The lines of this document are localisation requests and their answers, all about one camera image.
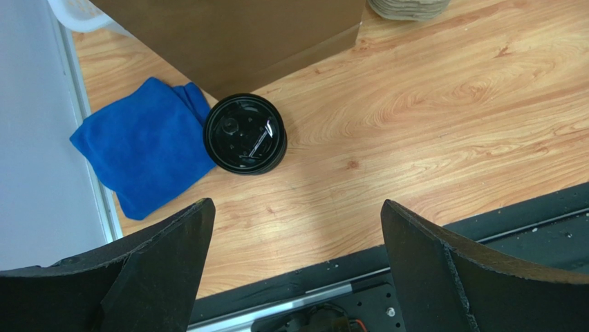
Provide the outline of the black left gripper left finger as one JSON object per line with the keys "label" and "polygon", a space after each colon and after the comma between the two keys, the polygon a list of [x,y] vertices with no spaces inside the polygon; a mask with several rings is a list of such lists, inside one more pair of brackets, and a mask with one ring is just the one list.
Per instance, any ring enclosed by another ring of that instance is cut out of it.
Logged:
{"label": "black left gripper left finger", "polygon": [[105,246],[1,273],[2,331],[186,331],[216,208],[201,199]]}

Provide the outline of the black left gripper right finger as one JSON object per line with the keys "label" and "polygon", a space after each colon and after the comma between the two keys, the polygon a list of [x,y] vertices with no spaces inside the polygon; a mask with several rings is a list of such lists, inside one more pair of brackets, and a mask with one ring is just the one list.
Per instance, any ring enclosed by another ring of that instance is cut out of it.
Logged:
{"label": "black left gripper right finger", "polygon": [[407,331],[587,331],[588,276],[518,259],[387,200],[384,245]]}

